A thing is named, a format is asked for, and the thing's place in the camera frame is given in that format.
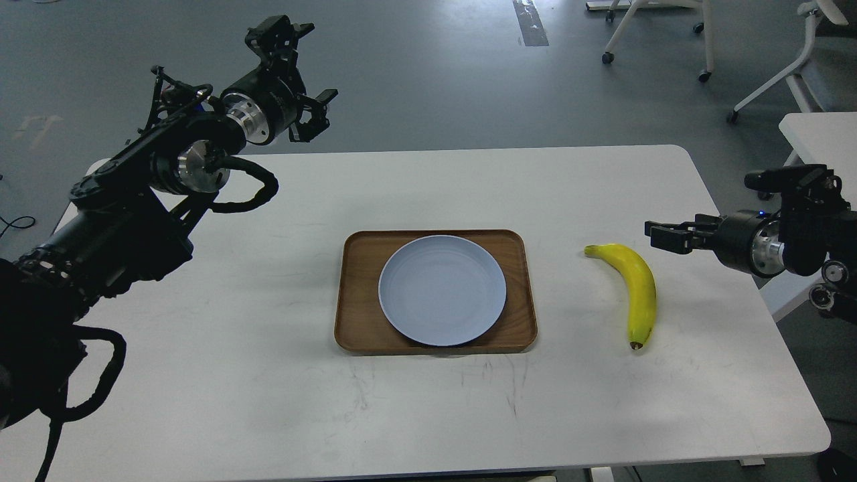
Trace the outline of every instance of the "chair leg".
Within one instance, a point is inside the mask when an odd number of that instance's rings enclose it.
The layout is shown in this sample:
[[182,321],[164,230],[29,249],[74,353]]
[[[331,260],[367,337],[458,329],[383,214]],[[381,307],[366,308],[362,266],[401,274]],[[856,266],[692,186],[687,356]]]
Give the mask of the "chair leg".
[[610,8],[607,9],[607,18],[604,19],[605,21],[613,22],[613,19],[616,17],[616,5],[619,5],[619,0],[613,0],[610,4]]
[[705,36],[705,71],[714,72],[714,32],[711,28],[714,24],[711,23],[711,3],[708,0],[702,0],[702,22],[707,26],[702,34]]
[[728,117],[729,122],[734,122],[734,120],[738,117],[738,111],[744,108],[745,105],[752,102],[759,95],[764,93],[769,88],[773,87],[774,84],[784,79],[787,75],[794,72],[795,69],[803,65],[806,60],[809,58],[809,54],[812,51],[812,47],[815,45],[815,27],[818,25],[818,19],[814,15],[807,15],[806,20],[806,41],[804,43],[804,48],[800,52],[800,55],[794,62],[790,63],[788,67],[781,70],[777,75],[774,75],[767,82],[762,84],[762,87],[754,90],[750,95],[746,96],[741,102],[735,105],[732,108],[732,113]]
[[628,22],[631,20],[631,17],[634,16],[634,12],[648,2],[649,0],[634,0],[633,3],[631,3],[631,7],[628,8],[627,13],[622,17],[622,21],[613,33],[613,37],[610,37],[610,41],[607,43],[607,46],[604,47],[605,53],[612,53],[612,50],[616,47],[616,43],[619,42],[619,38],[622,36],[622,33],[625,32],[626,28],[628,28]]

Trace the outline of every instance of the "wire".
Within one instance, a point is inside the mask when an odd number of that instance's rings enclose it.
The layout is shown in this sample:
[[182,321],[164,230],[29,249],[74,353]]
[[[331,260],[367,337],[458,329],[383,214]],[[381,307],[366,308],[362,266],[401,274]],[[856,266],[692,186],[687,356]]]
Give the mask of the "wire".
[[[28,220],[29,224],[16,224],[18,221],[22,220]],[[6,221],[2,216],[0,216],[0,222],[3,222],[6,225],[6,227],[4,227],[2,231],[0,231],[0,238],[2,238],[3,235],[6,234],[6,231],[8,231],[11,227],[14,227],[14,229],[28,229],[35,226],[36,218],[32,216],[18,216],[17,218],[9,222]]]

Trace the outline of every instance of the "silver metal cylinder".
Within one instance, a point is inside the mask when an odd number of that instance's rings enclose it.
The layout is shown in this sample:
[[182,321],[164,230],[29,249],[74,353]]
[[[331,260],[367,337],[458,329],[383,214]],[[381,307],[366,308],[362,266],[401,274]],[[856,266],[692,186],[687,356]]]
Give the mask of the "silver metal cylinder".
[[195,192],[217,192],[229,180],[229,169],[212,169],[212,163],[226,156],[211,141],[197,141],[178,155],[178,180]]
[[785,269],[782,253],[785,245],[779,241],[780,221],[771,221],[753,237],[750,258],[755,268],[763,274],[778,274]]
[[223,104],[226,116],[241,126],[247,142],[262,144],[271,135],[265,113],[250,97],[230,92],[223,97]]

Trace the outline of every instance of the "white table leg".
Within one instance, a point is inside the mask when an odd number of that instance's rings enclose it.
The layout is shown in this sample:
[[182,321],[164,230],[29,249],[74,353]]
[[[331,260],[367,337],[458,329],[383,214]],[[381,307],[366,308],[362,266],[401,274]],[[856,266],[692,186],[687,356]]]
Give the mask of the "white table leg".
[[589,469],[592,482],[614,482],[613,470],[610,467],[593,467]]
[[738,462],[740,462],[742,467],[759,466],[759,465],[764,465],[764,458],[762,458],[762,457],[751,457],[749,459],[741,459]]

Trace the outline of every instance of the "gray floor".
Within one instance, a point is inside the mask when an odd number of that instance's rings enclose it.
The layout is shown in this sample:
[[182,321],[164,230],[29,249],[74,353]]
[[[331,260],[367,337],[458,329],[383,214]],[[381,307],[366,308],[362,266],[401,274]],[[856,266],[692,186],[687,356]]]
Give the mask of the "gray floor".
[[[788,90],[778,86],[749,105],[738,125],[724,119],[794,58],[803,40],[799,2],[715,2],[706,28],[716,36],[716,70],[706,84],[696,80],[704,66],[703,42],[691,33],[697,12],[641,10],[605,66],[600,56],[619,19],[607,24],[583,0],[535,3],[549,46],[523,45],[511,0],[1,2],[0,215],[39,222],[0,238],[0,256],[13,259],[46,239],[70,185],[142,127],[151,65],[222,89],[255,66],[244,29],[282,13],[316,25],[301,42],[299,66],[310,93],[339,89],[332,127],[310,144],[280,139],[246,154],[670,143],[690,153],[721,212],[776,208],[741,182],[746,171],[786,159],[777,125],[797,111]],[[28,117],[50,116],[62,120],[47,130],[33,120],[21,131]],[[300,180],[281,182],[288,189]],[[857,327],[805,304],[780,329],[822,413],[857,419]],[[857,455],[855,428],[830,427],[833,446]],[[818,480],[812,457],[640,472],[646,481]],[[615,474],[634,479],[621,468]]]

